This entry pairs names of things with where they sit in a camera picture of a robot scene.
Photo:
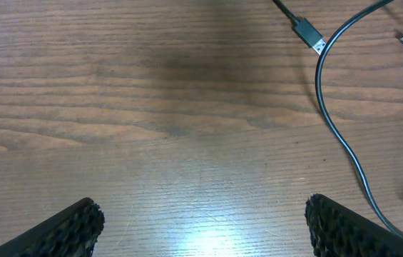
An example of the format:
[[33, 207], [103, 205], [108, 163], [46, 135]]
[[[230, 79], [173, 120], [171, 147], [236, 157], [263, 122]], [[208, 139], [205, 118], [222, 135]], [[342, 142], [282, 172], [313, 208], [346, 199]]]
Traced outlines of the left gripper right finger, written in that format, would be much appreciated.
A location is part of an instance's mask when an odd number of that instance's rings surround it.
[[316, 257], [403, 257], [403, 238], [322, 194], [306, 201], [305, 219]]

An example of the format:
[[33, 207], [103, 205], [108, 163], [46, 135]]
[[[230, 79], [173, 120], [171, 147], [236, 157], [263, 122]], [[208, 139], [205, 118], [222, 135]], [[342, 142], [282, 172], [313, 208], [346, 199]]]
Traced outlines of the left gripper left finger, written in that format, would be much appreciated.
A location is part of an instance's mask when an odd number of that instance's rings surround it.
[[0, 257], [91, 257], [104, 223], [100, 206], [86, 197], [0, 245]]

